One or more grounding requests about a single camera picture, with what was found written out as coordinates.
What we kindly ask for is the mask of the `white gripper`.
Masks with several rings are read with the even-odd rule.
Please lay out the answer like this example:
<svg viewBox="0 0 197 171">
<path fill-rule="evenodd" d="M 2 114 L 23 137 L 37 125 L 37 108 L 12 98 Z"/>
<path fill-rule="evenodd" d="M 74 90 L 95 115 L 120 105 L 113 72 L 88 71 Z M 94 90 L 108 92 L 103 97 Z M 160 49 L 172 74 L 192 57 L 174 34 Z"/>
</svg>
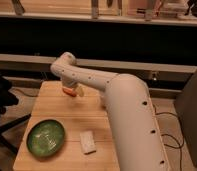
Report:
<svg viewBox="0 0 197 171">
<path fill-rule="evenodd" d="M 78 83 L 73 80 L 62 80 L 62 87 L 66 90 L 75 90 L 76 93 L 80 96 L 84 96 L 84 91 L 81 86 L 78 86 Z"/>
</svg>

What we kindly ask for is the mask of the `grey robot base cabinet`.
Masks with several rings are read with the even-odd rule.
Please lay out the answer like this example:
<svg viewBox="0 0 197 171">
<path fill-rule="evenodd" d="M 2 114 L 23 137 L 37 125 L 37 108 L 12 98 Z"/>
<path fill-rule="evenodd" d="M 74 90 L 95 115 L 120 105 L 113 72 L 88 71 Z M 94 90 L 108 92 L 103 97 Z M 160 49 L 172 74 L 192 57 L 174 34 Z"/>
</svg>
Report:
<svg viewBox="0 0 197 171">
<path fill-rule="evenodd" d="M 197 167 L 197 70 L 174 101 L 192 163 Z"/>
</svg>

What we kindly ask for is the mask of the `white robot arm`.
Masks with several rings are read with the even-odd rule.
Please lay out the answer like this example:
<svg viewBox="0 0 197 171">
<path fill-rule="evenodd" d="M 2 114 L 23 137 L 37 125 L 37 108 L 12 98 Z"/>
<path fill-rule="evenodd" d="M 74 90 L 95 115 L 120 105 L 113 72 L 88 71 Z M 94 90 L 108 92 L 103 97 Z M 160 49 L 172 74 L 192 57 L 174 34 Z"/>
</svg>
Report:
<svg viewBox="0 0 197 171">
<path fill-rule="evenodd" d="M 80 68 L 63 53 L 50 66 L 62 85 L 99 90 L 109 119 L 120 171 L 170 171 L 147 84 L 132 74 Z"/>
</svg>

